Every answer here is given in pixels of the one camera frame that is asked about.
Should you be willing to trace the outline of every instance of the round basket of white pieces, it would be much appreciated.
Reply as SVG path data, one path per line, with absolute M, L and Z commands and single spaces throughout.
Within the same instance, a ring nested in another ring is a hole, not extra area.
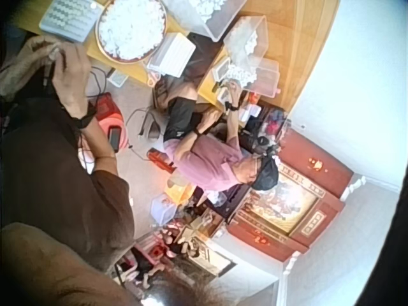
M 159 0 L 112 0 L 96 24 L 96 41 L 110 60 L 133 64 L 160 46 L 166 26 L 166 10 Z

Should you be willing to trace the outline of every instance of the round tray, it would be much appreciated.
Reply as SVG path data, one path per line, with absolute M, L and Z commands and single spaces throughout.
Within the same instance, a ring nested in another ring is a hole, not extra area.
M 161 42 L 155 46 L 153 49 L 151 49 L 150 51 L 148 51 L 145 55 L 143 55 L 141 58 L 137 58 L 137 59 L 121 59 L 119 57 L 114 57 L 111 54 L 109 54 L 108 52 L 105 51 L 105 49 L 103 48 L 100 40 L 99 40 L 99 23 L 101 22 L 102 16 L 105 14 L 106 10 L 108 9 L 108 7 L 113 4 L 115 2 L 115 0 L 110 0 L 105 4 L 105 8 L 101 14 L 101 16 L 98 18 L 98 21 L 96 22 L 95 25 L 95 37 L 96 37 L 96 43 L 98 44 L 98 48 L 99 50 L 103 53 L 103 55 L 105 55 L 107 58 L 109 58 L 111 61 L 116 62 L 117 64 L 134 64 L 137 62 L 140 62 L 144 59 L 146 59 L 147 57 L 149 57 L 150 55 L 152 55 L 162 44 L 163 40 L 164 40 L 164 36 L 166 34 L 167 31 L 167 12 L 166 12 L 166 8 L 164 7 L 163 3 L 160 0 L 154 0 L 158 3 L 160 3 L 163 11 L 164 11 L 164 30 L 163 30 L 163 38 L 161 40 Z

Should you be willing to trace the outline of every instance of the hand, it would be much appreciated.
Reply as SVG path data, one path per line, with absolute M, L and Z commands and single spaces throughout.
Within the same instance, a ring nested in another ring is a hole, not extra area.
M 88 112 L 88 100 L 85 88 L 91 71 L 91 63 L 82 45 L 63 43 L 61 53 L 55 60 L 55 71 L 52 83 L 59 101 L 73 118 L 81 119 Z
M 238 107 L 242 92 L 240 84 L 237 81 L 231 80 L 226 84 L 226 87 L 228 88 L 229 94 L 231 96 L 232 106 Z
M 203 118 L 201 119 L 200 124 L 197 126 L 197 130 L 200 133 L 204 133 L 207 129 L 211 128 L 215 122 L 217 122 L 220 116 L 221 112 L 215 107 L 211 107 L 209 110 L 204 112 Z
M 13 64 L 0 76 L 0 95 L 13 97 L 42 66 L 51 64 L 48 57 L 60 42 L 52 36 L 35 36 L 27 40 Z

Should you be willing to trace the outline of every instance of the man in pink shirt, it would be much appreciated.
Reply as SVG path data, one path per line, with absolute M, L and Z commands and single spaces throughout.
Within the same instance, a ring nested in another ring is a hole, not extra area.
M 212 107 L 203 114 L 194 113 L 198 94 L 193 84 L 184 83 L 167 97 L 170 121 L 164 133 L 164 149 L 181 174 L 204 190 L 224 191 L 237 184 L 269 190 L 278 181 L 275 161 L 268 156 L 243 158 L 238 141 L 238 102 L 242 90 L 236 82 L 230 82 L 228 89 L 232 107 L 225 143 L 204 135 L 220 112 Z

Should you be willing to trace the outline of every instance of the brown shirt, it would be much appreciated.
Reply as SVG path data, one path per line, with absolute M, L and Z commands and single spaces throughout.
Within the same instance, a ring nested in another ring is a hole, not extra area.
M 128 183 L 82 168 L 79 131 L 58 101 L 32 99 L 11 117 L 1 144 L 1 226 L 35 226 L 106 271 L 133 242 Z

